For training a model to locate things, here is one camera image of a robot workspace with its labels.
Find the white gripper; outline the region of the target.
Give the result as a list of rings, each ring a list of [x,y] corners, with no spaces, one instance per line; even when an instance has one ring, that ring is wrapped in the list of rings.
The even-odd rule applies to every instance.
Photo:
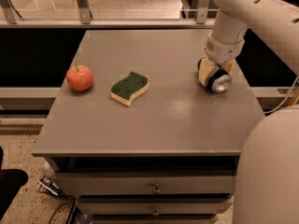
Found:
[[[223,69],[231,75],[236,65],[235,58],[240,54],[244,44],[244,39],[232,44],[222,43],[209,33],[205,44],[207,57],[202,58],[198,66],[200,83],[204,87],[207,86],[209,79],[219,70],[218,64],[224,64]]]

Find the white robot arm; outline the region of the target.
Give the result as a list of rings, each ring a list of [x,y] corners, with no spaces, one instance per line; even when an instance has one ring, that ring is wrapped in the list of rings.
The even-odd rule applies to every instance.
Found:
[[[257,87],[299,74],[299,9],[283,0],[214,0],[205,64],[241,62]],[[288,105],[250,132],[238,162],[233,224],[299,224],[299,108]]]

